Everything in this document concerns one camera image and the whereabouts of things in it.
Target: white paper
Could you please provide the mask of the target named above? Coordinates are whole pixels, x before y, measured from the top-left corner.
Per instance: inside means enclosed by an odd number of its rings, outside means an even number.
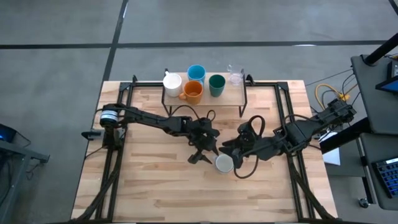
[[[329,132],[324,134],[323,136],[321,136],[321,141],[324,141],[334,135],[336,135],[337,132]],[[338,165],[340,166],[340,149],[336,148],[330,152],[325,153],[323,156],[323,161],[329,164],[333,164],[333,165]]]

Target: blue keyboard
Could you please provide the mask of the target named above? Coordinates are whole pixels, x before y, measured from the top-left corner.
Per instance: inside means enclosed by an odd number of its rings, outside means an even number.
[[[373,167],[388,197],[398,197],[398,158],[375,162]]]

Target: green mug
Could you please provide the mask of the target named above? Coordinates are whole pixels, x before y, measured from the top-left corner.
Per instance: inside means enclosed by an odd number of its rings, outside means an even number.
[[[209,79],[210,94],[212,97],[219,97],[224,91],[225,78],[222,75],[212,75]]]

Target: white mug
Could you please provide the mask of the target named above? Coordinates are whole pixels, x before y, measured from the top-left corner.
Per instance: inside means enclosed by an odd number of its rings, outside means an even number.
[[[165,72],[166,76],[163,78],[163,86],[166,94],[171,97],[178,97],[182,93],[182,79],[176,73]]]
[[[232,161],[232,158],[226,154],[221,154],[215,157],[215,165],[218,172],[222,174],[227,174],[234,169],[234,162]]]

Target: clear plastic cup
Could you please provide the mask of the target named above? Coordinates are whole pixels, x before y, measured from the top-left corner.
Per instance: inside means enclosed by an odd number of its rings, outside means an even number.
[[[229,81],[232,85],[239,85],[243,80],[243,67],[240,65],[228,65],[227,71],[229,71]]]

